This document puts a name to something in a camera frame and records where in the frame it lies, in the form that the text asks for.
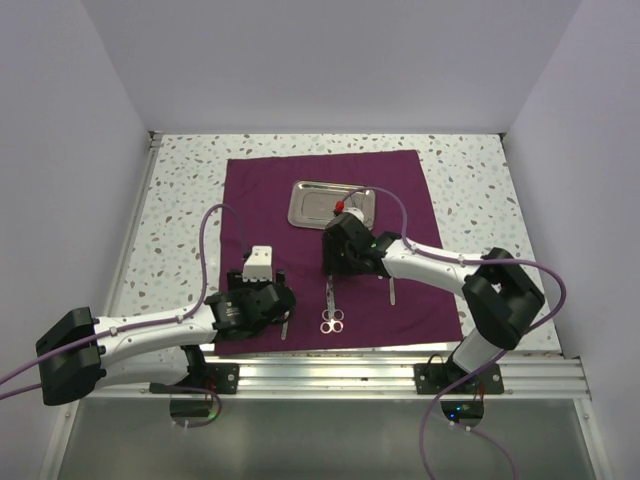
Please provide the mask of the left aluminium side rail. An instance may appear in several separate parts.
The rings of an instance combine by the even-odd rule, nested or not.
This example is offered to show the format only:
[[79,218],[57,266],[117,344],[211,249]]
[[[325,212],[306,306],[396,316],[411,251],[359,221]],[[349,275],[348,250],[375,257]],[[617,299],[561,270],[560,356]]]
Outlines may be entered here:
[[114,307],[119,302],[120,291],[122,289],[122,283],[129,264],[129,258],[133,249],[137,230],[139,228],[139,222],[144,210],[144,204],[147,196],[147,191],[151,181],[151,176],[155,168],[158,153],[162,144],[164,133],[157,131],[149,132],[149,141],[146,159],[144,161],[144,168],[142,170],[142,176],[138,183],[136,194],[134,197],[134,203],[132,206],[131,214],[126,223],[126,229],[124,231],[123,242],[121,244],[118,257],[115,261],[112,276],[106,295],[102,304],[96,309],[92,310],[92,319],[95,320],[99,316],[108,316],[112,313]]

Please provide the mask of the steel instrument tray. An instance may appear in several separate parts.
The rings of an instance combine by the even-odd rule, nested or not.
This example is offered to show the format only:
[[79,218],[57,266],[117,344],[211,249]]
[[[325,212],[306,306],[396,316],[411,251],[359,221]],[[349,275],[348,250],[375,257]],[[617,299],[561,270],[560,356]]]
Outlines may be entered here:
[[[334,208],[359,185],[301,180],[294,184],[287,214],[294,227],[323,230],[334,218]],[[373,190],[358,191],[347,198],[347,206],[360,208],[366,217],[365,226],[375,223],[376,194]]]

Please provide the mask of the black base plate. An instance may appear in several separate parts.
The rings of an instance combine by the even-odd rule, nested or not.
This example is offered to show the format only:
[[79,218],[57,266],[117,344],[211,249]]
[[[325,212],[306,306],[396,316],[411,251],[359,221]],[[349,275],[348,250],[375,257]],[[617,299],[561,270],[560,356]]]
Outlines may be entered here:
[[205,363],[188,368],[188,375],[174,385],[151,383],[152,394],[222,394],[238,390],[240,367],[236,363]]
[[416,363],[413,366],[415,388],[419,395],[438,394],[456,382],[458,385],[450,390],[450,394],[500,395],[505,392],[502,373],[497,364],[491,364],[480,373],[461,382],[467,372],[451,359],[435,362],[435,358],[442,359],[442,356],[438,353],[432,354],[426,363]]

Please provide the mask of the aluminium mounting rail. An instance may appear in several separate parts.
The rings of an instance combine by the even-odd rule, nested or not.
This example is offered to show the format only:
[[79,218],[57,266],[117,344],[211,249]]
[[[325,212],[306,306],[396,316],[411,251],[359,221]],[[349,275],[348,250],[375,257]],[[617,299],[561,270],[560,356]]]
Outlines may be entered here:
[[[337,350],[221,357],[206,349],[206,363],[236,363],[242,399],[425,399],[414,383],[413,366],[432,354],[446,362],[442,345],[435,350]],[[560,355],[516,352],[497,364],[505,392],[488,399],[583,400],[591,396],[582,364]]]

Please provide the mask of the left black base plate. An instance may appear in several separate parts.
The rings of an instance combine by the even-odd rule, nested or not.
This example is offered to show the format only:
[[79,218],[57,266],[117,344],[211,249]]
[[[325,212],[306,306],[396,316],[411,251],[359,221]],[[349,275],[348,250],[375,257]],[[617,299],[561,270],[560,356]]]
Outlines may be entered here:
[[152,394],[222,394],[238,390],[240,367],[236,363],[205,363],[188,368],[188,375],[174,385],[151,383]]

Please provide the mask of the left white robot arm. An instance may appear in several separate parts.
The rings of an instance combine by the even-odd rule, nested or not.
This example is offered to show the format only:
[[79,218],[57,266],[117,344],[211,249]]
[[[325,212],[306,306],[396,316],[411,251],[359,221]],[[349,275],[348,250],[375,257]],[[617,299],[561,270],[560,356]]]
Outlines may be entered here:
[[259,336],[296,306],[282,270],[272,280],[245,281],[237,270],[227,278],[228,290],[168,312],[95,317],[87,307],[69,311],[35,344],[44,404],[67,404],[127,383],[201,390],[208,369],[200,346]]

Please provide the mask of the purple surgical drape cloth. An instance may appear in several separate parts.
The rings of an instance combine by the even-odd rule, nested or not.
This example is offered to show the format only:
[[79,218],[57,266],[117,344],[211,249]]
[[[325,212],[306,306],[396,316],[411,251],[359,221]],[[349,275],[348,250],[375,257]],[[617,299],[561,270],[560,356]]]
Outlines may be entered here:
[[288,209],[300,180],[382,187],[376,198],[374,231],[400,232],[405,207],[408,236],[428,246],[442,242],[431,195],[414,151],[288,158],[235,159],[227,164],[224,203],[233,207],[221,220],[221,266],[226,273],[240,265],[243,225],[252,245],[273,249],[275,268],[286,273],[297,304],[286,340],[280,327],[243,341],[219,342],[220,355],[314,349],[368,348],[455,342],[462,338],[453,294],[409,281],[394,280],[396,305],[390,305],[389,280],[376,276],[336,277],[336,305],[344,314],[339,334],[320,331],[326,307],[322,233],[292,226]]

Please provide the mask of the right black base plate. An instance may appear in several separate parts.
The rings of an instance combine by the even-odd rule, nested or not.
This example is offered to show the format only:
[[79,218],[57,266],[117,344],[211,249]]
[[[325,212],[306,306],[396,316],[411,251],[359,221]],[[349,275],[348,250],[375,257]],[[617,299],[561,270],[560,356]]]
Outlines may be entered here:
[[416,363],[413,366],[415,388],[419,395],[438,394],[456,382],[458,385],[450,390],[450,394],[500,395],[505,392],[502,373],[497,364],[491,364],[480,373],[461,382],[467,372],[451,359],[435,362],[435,358],[442,359],[442,356],[438,353],[432,354],[426,363]]

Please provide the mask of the steel scissors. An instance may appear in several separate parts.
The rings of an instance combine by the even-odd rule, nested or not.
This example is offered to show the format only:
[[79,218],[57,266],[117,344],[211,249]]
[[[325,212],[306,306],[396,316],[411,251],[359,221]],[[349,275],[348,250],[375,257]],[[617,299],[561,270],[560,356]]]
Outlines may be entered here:
[[331,275],[327,277],[326,289],[326,309],[323,311],[322,316],[324,321],[342,321],[344,318],[344,312],[336,305],[335,298],[335,285]]
[[326,308],[322,312],[320,331],[324,335],[339,334],[344,329],[344,312],[336,307],[335,289],[331,280],[327,281],[325,297]]

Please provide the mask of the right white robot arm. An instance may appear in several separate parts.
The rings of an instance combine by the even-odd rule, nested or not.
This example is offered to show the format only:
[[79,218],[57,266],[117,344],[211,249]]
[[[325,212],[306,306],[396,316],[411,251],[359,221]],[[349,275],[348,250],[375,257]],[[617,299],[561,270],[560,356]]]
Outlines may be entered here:
[[411,244],[397,233],[375,236],[351,212],[338,214],[325,227],[322,258],[327,275],[409,280],[464,299],[474,329],[433,376],[461,393],[480,382],[479,367],[516,348],[545,303],[540,289],[504,249],[467,259]]

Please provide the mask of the steel forceps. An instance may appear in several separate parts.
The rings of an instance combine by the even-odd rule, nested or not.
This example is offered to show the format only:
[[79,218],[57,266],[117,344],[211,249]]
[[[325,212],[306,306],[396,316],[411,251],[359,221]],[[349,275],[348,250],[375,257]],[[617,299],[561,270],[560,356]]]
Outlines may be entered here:
[[288,325],[289,325],[289,322],[288,322],[288,321],[285,321],[285,322],[282,324],[281,336],[280,336],[280,339],[281,339],[282,341],[286,340],[286,338],[287,338]]

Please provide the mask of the steel scalpel handle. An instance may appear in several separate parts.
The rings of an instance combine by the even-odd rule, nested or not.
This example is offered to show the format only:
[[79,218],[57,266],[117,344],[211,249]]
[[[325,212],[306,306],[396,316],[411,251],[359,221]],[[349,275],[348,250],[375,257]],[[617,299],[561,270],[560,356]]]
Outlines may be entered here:
[[395,289],[395,281],[393,278],[389,279],[389,301],[390,305],[396,305],[396,289]]

